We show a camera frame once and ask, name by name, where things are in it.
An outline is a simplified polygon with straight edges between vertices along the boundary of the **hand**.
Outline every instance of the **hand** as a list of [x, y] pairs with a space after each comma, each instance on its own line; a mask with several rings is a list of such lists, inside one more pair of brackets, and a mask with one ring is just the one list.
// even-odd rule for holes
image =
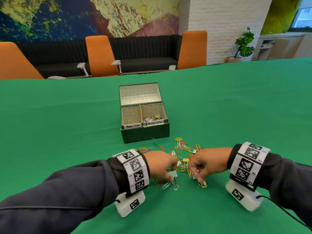
[[189, 161], [188, 167], [199, 183], [214, 173], [223, 173], [227, 170], [227, 161], [232, 148], [202, 149]]
[[177, 158], [170, 156], [163, 151], [151, 151], [144, 154], [150, 168], [150, 178], [163, 178], [166, 181], [173, 182], [174, 178], [167, 173], [167, 168], [171, 165], [171, 169], [177, 168]]

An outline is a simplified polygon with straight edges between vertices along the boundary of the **woven basket planter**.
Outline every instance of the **woven basket planter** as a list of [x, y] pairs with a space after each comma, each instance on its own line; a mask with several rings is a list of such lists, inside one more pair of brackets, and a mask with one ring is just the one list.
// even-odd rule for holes
[[243, 59], [241, 57], [237, 57], [237, 58], [234, 58], [234, 57], [227, 57], [225, 59], [225, 63], [232, 63], [232, 62], [241, 62], [243, 61]]

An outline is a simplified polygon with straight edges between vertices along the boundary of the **box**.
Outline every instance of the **box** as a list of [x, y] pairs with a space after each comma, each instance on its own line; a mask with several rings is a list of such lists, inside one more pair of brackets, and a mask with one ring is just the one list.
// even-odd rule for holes
[[[158, 83], [119, 86], [119, 98], [124, 143], [170, 136], [170, 123]], [[157, 114], [162, 118], [145, 121]]]

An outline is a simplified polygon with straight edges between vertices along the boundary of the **potted plant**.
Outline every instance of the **potted plant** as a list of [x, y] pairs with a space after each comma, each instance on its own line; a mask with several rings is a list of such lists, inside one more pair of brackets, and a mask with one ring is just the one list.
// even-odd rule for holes
[[229, 63], [229, 62], [240, 62], [242, 61], [242, 58], [239, 57], [238, 55], [242, 56], [242, 57], [248, 57], [250, 56], [253, 51], [255, 50], [254, 47], [248, 47], [247, 45], [249, 43], [251, 43], [255, 38], [255, 34], [252, 33], [250, 31], [250, 28], [247, 27], [247, 32], [246, 33], [243, 33], [243, 35], [236, 39], [235, 41], [235, 45], [237, 45], [237, 51], [236, 51], [236, 54], [234, 57], [227, 57], [225, 59], [225, 62], [226, 63]]

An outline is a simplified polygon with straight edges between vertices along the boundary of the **dark sleeve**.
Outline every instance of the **dark sleeve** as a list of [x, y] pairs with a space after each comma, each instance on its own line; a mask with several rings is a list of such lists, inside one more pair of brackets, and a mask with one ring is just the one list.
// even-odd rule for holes
[[[232, 149], [228, 169], [240, 147], [241, 144], [237, 144]], [[268, 153], [254, 185], [269, 190], [275, 204], [293, 210], [312, 227], [312, 166]]]
[[[127, 173], [123, 166], [118, 167], [116, 164], [116, 158], [109, 158], [107, 161], [93, 161], [60, 170], [36, 187], [6, 198], [0, 202], [0, 233], [71, 233], [81, 222], [95, 217], [104, 207], [112, 204], [118, 194], [129, 190]], [[90, 210], [1, 210], [16, 206], [75, 207]]]

